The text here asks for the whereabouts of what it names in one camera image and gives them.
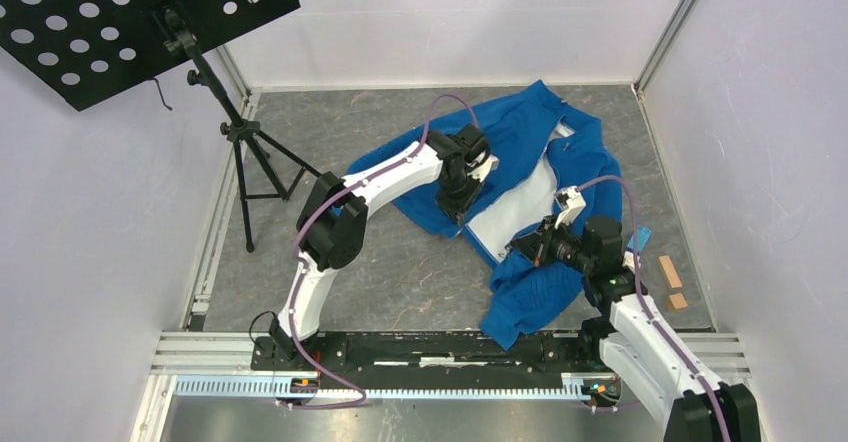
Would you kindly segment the blue zip-up jacket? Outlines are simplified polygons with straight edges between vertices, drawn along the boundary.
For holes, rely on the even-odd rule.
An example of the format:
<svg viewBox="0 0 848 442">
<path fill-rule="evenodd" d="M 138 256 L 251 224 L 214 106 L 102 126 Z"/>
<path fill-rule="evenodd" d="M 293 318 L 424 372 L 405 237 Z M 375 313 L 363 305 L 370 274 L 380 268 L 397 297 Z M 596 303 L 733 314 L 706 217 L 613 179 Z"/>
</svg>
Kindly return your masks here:
<svg viewBox="0 0 848 442">
<path fill-rule="evenodd" d="M 499 163 L 472 204 L 467 223 L 458 226 L 437 207 L 435 183 L 407 192 L 394 205 L 431 235 L 463 236 L 490 266 L 493 295 L 480 329 L 508 350 L 520 335 L 547 326 L 583 290 L 579 272 L 562 262 L 535 267 L 531 259 L 509 250 L 509 242 L 558 213 L 554 195 L 570 186 L 582 187 L 586 202 L 574 222 L 575 233 L 582 232 L 591 216 L 621 220 L 622 188 L 616 181 L 621 169 L 604 145 L 600 119 L 569 105 L 542 81 L 471 111 L 438 117 L 430 126 L 453 134 L 473 118 Z"/>
</svg>

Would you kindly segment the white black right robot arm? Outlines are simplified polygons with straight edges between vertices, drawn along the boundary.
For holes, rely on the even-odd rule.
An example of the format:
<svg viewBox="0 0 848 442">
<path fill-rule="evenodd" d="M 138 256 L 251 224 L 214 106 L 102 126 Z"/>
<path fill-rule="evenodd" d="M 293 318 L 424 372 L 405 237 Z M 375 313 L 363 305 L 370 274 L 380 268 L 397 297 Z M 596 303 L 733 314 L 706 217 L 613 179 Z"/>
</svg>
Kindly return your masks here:
<svg viewBox="0 0 848 442">
<path fill-rule="evenodd" d="M 759 441 L 756 399 L 730 384 L 689 349 L 624 261 L 619 221 L 591 216 L 581 234 L 547 216 L 513 251 L 537 267 L 577 271 L 599 316 L 584 321 L 577 354 L 591 370 L 611 369 L 663 430 L 666 441 Z"/>
</svg>

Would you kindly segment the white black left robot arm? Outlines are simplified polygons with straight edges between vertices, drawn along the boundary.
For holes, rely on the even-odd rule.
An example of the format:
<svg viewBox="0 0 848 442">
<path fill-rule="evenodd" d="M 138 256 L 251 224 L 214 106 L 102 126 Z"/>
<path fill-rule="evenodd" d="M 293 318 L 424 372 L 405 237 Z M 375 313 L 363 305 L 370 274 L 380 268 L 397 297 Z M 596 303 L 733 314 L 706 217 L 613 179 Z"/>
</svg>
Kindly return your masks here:
<svg viewBox="0 0 848 442">
<path fill-rule="evenodd" d="M 361 252 L 369 218 L 398 197 L 432 183 L 437 208 L 463 226 L 499 159 L 483 132 L 468 124 L 456 134 L 427 130 L 421 139 L 366 170 L 322 175 L 297 223 L 297 268 L 284 308 L 269 329 L 278 359 L 290 369 L 314 356 L 310 337 L 338 272 Z"/>
</svg>

